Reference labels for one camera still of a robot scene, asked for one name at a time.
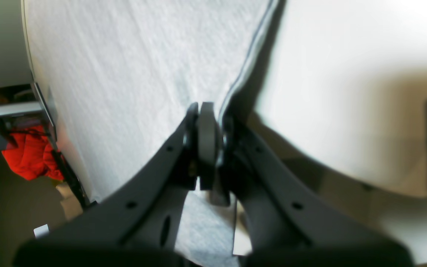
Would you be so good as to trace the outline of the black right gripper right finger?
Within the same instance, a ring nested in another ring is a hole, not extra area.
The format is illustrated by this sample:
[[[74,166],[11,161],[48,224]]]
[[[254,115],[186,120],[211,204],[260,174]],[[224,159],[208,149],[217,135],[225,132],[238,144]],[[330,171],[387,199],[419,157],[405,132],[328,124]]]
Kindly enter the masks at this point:
[[[220,129],[211,102],[198,117],[198,174],[212,204],[230,205],[230,193],[242,203],[252,247],[242,267],[413,266],[403,245],[322,201],[248,127]]]

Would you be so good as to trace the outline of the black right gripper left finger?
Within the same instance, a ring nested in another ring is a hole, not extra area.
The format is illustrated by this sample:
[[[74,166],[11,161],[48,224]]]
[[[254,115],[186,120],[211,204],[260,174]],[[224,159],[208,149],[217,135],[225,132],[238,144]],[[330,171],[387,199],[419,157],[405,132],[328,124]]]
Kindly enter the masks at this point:
[[[29,241],[15,267],[195,267],[174,251],[183,205],[195,189],[198,103],[124,186],[66,225]]]

